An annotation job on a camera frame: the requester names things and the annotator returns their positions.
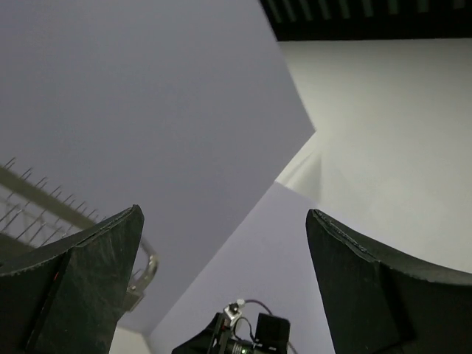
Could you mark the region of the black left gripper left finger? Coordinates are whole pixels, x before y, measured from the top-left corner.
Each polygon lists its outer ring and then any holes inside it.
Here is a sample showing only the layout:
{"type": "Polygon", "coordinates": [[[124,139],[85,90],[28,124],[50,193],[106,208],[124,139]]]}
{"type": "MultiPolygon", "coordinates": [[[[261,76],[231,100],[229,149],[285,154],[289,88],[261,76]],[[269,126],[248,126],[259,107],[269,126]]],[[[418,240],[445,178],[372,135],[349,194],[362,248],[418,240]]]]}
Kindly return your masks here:
{"type": "Polygon", "coordinates": [[[1,261],[2,353],[108,353],[142,236],[139,206],[1,261]]]}

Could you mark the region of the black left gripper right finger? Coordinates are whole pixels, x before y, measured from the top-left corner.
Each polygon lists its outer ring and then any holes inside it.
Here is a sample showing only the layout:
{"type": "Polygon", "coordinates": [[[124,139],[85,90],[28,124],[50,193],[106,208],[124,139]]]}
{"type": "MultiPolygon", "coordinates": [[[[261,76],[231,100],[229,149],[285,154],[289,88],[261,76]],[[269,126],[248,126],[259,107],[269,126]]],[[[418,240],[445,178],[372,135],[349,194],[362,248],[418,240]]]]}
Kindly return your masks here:
{"type": "Polygon", "coordinates": [[[306,217],[310,256],[336,353],[470,353],[471,274],[306,217]]]}

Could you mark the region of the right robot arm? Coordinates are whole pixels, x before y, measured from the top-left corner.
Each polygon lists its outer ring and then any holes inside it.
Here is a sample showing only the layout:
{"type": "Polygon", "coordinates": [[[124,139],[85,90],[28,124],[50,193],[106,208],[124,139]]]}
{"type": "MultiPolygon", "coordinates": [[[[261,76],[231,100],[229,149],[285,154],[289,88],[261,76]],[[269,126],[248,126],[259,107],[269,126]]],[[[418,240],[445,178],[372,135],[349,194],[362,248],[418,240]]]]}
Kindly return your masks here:
{"type": "Polygon", "coordinates": [[[244,340],[224,324],[222,313],[216,313],[204,330],[171,353],[287,353],[290,329],[287,319],[259,313],[254,338],[244,340]]]}

